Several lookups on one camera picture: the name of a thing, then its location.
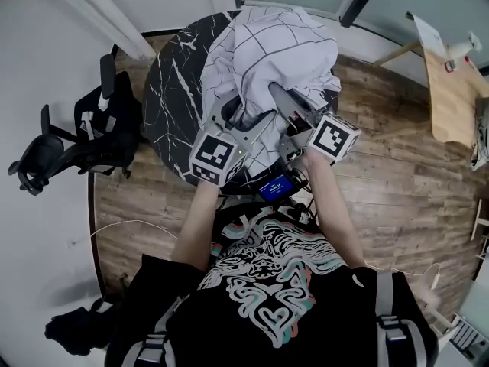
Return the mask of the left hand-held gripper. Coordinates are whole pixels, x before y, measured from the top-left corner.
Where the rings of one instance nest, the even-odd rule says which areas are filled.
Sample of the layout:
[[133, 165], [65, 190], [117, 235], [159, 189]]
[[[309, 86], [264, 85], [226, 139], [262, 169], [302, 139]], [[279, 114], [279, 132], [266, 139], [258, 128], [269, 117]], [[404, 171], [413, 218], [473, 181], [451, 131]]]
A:
[[254, 143], [274, 119], [272, 111], [246, 128], [240, 96], [218, 99], [211, 108], [204, 128], [199, 130], [189, 156], [191, 174], [218, 187], [225, 186], [244, 166]]

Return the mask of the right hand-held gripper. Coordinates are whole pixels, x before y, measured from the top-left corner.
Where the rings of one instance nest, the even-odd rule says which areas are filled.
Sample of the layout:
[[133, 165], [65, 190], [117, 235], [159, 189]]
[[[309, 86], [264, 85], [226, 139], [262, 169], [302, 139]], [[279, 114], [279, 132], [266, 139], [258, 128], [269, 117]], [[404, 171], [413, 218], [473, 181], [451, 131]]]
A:
[[280, 156], [289, 164], [306, 148], [324, 154], [332, 164], [345, 158], [361, 130], [324, 106], [313, 103], [294, 89], [290, 94], [279, 84], [269, 84], [269, 92], [287, 129], [280, 139]]

